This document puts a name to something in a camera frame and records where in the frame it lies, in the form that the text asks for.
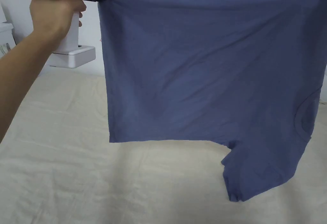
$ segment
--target device handle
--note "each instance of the device handle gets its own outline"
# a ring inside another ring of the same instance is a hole
[[[60,43],[55,53],[66,54],[71,50],[79,48],[79,20],[80,13],[74,13],[69,32],[67,36],[63,39],[63,41]]]

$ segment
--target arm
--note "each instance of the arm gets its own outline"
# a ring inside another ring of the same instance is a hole
[[[45,62],[67,35],[73,13],[85,10],[82,0],[32,0],[33,32],[0,59],[0,143]]]

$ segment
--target fingers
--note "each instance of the fingers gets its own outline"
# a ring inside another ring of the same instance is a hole
[[[65,0],[74,12],[83,12],[86,10],[86,5],[83,0]]]

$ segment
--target white bed sheet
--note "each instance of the white bed sheet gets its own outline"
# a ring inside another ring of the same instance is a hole
[[[244,203],[223,146],[108,141],[104,77],[39,77],[0,145],[0,224],[327,223],[326,105],[296,176]]]

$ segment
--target blue t-shirt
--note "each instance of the blue t-shirt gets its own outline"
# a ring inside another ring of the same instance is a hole
[[[111,142],[226,145],[231,201],[294,175],[327,63],[327,0],[106,0],[99,12]]]

